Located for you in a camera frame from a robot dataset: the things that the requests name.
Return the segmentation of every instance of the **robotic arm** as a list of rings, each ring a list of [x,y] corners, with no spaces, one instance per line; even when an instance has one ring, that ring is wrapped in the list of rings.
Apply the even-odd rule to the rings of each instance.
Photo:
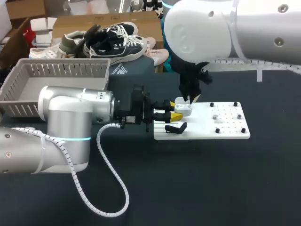
[[[212,82],[208,63],[281,67],[301,74],[299,0],[181,0],[168,12],[164,32],[179,90],[190,102],[198,81]]]
[[[38,102],[40,117],[48,123],[47,135],[64,145],[76,171],[88,165],[92,124],[116,121],[123,129],[126,124],[145,123],[149,131],[154,120],[171,123],[182,118],[181,113],[171,113],[174,105],[167,100],[152,101],[142,86],[134,87],[129,104],[117,100],[111,91],[55,86],[44,87]],[[153,113],[154,108],[165,113]],[[0,128],[0,172],[70,173],[65,156],[55,144],[41,140],[39,134],[23,132]]]

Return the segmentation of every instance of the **pink shoe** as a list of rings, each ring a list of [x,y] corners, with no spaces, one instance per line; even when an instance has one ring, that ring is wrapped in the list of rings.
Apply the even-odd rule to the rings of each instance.
[[[150,49],[153,49],[156,45],[156,40],[154,38],[148,37],[145,38],[145,40],[147,41],[147,47]]]
[[[164,63],[168,57],[169,53],[166,49],[150,49],[147,48],[145,54],[147,57],[150,57],[154,60],[155,66],[158,66]]]

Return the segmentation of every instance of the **white cable clip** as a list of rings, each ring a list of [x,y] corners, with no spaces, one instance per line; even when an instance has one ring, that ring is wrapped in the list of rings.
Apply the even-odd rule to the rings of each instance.
[[[44,133],[42,133],[42,131],[40,131],[40,130],[36,130],[36,131],[38,132],[36,135],[41,138],[42,150],[41,150],[41,158],[40,158],[39,165],[38,165],[36,171],[32,174],[37,174],[41,171],[43,164],[44,164],[44,159],[45,159],[44,155],[45,155],[45,150],[46,150],[46,140],[45,140]]]
[[[236,21],[237,21],[237,7],[239,4],[239,0],[233,0],[233,5],[231,8],[230,12],[230,19],[228,21],[228,26],[229,26],[229,31],[232,39],[232,44],[234,47],[234,50],[241,60],[244,61],[245,64],[251,64],[251,61],[247,59],[240,47],[239,41],[238,41],[238,36],[237,36],[237,30],[236,30]],[[256,71],[257,71],[257,81],[262,81],[262,66],[257,66]]]

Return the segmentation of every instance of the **coiled cable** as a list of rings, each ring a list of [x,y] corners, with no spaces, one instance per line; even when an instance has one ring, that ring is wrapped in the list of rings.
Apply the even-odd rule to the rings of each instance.
[[[114,176],[116,177],[116,179],[119,181],[120,185],[122,186],[122,188],[124,190],[125,196],[126,196],[126,203],[125,203],[124,207],[120,211],[118,211],[116,213],[106,213],[106,212],[103,212],[103,211],[97,209],[95,206],[93,206],[92,203],[88,200],[88,198],[86,197],[86,195],[83,192],[83,189],[81,188],[81,185],[79,183],[79,179],[78,179],[78,177],[76,175],[76,172],[75,172],[75,169],[74,169],[71,157],[70,157],[68,151],[61,144],[60,140],[57,140],[54,137],[51,137],[51,136],[49,136],[47,134],[41,133],[40,131],[33,130],[33,129],[28,129],[28,128],[13,128],[13,129],[21,131],[21,132],[24,132],[24,133],[32,134],[32,135],[35,135],[35,136],[38,136],[38,137],[44,137],[45,140],[48,140],[51,143],[53,143],[54,145],[56,145],[62,151],[62,153],[64,154],[64,156],[66,158],[66,161],[67,161],[67,163],[68,163],[68,165],[70,167],[70,170],[71,170],[71,174],[72,174],[72,177],[73,177],[74,184],[75,184],[75,186],[77,188],[77,191],[79,192],[79,195],[81,196],[82,200],[84,201],[84,203],[94,213],[96,213],[96,214],[98,214],[100,216],[103,216],[103,217],[113,218],[113,217],[120,216],[121,214],[123,214],[127,210],[128,205],[129,205],[129,194],[128,194],[128,191],[127,191],[127,187],[125,186],[125,184],[123,183],[123,181],[121,180],[121,178],[119,177],[119,175],[117,174],[117,172],[114,170],[114,168],[110,164],[109,160],[105,156],[105,154],[103,152],[103,149],[102,149],[102,147],[100,145],[100,136],[101,136],[102,132],[105,129],[107,129],[107,128],[120,128],[120,125],[119,124],[115,124],[115,123],[105,125],[97,133],[97,147],[98,147],[98,150],[99,150],[100,154],[102,155],[104,161],[106,162],[106,164],[108,165],[108,167],[110,168],[110,170],[112,171],[112,173],[114,174]]]

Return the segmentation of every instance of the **gray plastic basket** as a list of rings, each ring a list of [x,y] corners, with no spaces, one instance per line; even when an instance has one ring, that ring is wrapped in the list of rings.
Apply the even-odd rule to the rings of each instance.
[[[0,108],[10,117],[38,117],[45,86],[107,89],[110,59],[21,59],[0,89]]]

